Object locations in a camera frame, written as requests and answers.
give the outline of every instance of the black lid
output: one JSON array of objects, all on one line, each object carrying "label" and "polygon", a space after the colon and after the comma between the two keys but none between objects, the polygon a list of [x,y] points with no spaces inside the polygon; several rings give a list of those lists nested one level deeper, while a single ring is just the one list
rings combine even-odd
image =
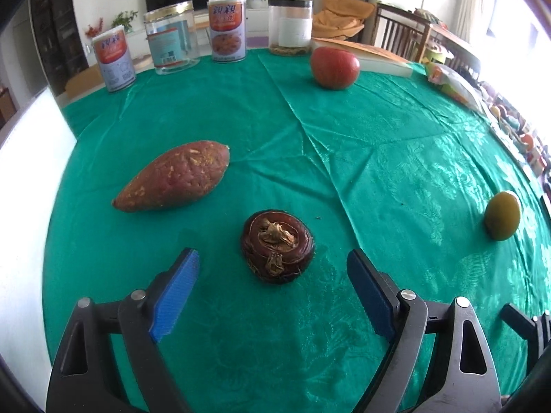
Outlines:
[{"label": "black lid", "polygon": [[284,6],[286,8],[311,8],[312,0],[268,0],[268,6]]}]

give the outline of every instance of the sweet potato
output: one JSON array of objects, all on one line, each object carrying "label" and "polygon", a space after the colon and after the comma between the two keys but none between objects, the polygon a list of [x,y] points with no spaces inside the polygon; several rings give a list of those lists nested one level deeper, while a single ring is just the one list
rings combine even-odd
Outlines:
[{"label": "sweet potato", "polygon": [[220,182],[230,151],[215,141],[196,141],[157,157],[112,201],[125,212],[179,207],[200,199]]}]

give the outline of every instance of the gold lid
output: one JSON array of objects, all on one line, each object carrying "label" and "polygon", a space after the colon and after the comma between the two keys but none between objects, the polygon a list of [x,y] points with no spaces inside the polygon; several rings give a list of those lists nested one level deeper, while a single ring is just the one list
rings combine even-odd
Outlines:
[{"label": "gold lid", "polygon": [[185,11],[194,10],[193,1],[184,1],[182,3],[173,4],[171,6],[165,6],[164,8],[155,9],[149,11],[143,16],[144,23],[151,23],[156,20],[164,19],[173,15],[179,15]]}]

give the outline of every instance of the white label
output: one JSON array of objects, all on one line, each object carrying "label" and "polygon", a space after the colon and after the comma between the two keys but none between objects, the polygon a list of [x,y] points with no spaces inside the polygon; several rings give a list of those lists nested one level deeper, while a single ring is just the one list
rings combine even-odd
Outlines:
[{"label": "white label", "polygon": [[312,19],[279,19],[279,46],[301,48],[310,44]]}]

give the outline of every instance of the red and white can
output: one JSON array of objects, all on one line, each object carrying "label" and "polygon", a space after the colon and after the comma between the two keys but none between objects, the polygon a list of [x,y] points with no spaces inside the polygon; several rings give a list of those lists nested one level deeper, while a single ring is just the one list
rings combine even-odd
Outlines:
[{"label": "red and white can", "polygon": [[237,62],[247,55],[245,2],[209,0],[210,45],[215,62]]},{"label": "red and white can", "polygon": [[123,26],[94,37],[92,47],[108,92],[126,88],[136,80]]}]

